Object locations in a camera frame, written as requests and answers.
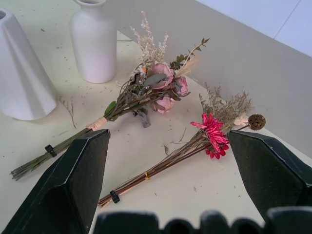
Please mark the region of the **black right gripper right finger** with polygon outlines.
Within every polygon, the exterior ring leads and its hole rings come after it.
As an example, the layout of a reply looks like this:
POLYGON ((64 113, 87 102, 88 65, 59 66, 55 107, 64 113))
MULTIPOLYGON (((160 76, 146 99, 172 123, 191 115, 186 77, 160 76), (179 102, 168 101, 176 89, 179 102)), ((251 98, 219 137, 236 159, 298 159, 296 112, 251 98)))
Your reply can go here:
POLYGON ((232 130, 228 139, 265 227, 311 228, 312 168, 273 137, 232 130))

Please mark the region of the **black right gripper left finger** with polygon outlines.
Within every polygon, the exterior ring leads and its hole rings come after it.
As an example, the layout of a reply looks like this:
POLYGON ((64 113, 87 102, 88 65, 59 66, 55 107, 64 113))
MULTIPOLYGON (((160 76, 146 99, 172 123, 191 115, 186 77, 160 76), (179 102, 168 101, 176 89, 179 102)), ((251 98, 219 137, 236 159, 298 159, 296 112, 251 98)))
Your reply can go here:
POLYGON ((109 130, 75 139, 40 177, 5 234, 87 234, 102 190, 109 130))

